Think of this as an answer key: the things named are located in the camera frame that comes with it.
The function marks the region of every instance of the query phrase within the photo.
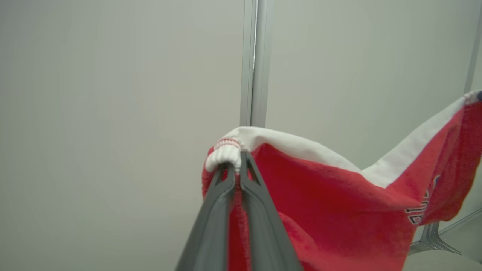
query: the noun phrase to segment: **red fabric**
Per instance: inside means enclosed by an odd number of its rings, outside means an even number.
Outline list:
[[[461,109],[385,189],[269,144],[252,156],[305,271],[399,271],[417,226],[457,214],[481,152],[482,103],[475,103]],[[204,170],[203,195],[212,176]],[[229,270],[250,270],[239,187],[230,219]]]

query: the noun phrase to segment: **metal frame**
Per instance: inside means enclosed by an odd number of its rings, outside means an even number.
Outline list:
[[[258,0],[251,126],[266,126],[274,0]]]
[[[251,99],[254,69],[254,33],[256,0],[244,0],[244,30],[242,38],[241,113],[240,126],[251,125]]]
[[[439,222],[425,225],[420,244],[431,250],[445,250],[462,255],[460,251],[445,243],[439,236]]]
[[[481,43],[482,34],[482,5],[479,13],[479,22],[477,24],[477,30],[475,32],[474,47],[472,48],[472,56],[470,58],[469,71],[467,73],[467,80],[465,81],[464,93],[469,93],[472,89],[472,83],[474,81],[475,66],[477,64],[477,55],[479,54],[479,47]]]

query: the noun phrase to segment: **white trim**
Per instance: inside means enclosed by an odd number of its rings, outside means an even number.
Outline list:
[[[206,160],[205,168],[213,171],[220,161],[230,162],[239,170],[240,151],[253,151],[264,143],[269,143],[279,151],[299,159],[322,163],[362,174],[373,185],[386,188],[393,183],[417,158],[424,146],[459,112],[464,105],[478,102],[477,93],[472,91],[449,105],[428,121],[420,125],[402,140],[395,148],[372,166],[361,170],[345,157],[329,148],[299,136],[258,127],[238,127],[222,140],[234,140],[240,146],[225,145],[216,149]]]

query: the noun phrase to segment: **white wall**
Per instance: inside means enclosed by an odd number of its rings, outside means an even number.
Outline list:
[[[242,28],[242,1],[0,2],[0,270],[173,270]]]
[[[373,164],[463,95],[481,2],[277,0],[266,127]]]

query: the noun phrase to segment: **gray wall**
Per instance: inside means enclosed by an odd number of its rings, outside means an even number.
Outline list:
[[[0,1],[0,270],[173,270],[242,28],[242,1]]]
[[[464,94],[481,3],[276,0],[266,127],[373,164]],[[482,208],[481,182],[441,228]]]

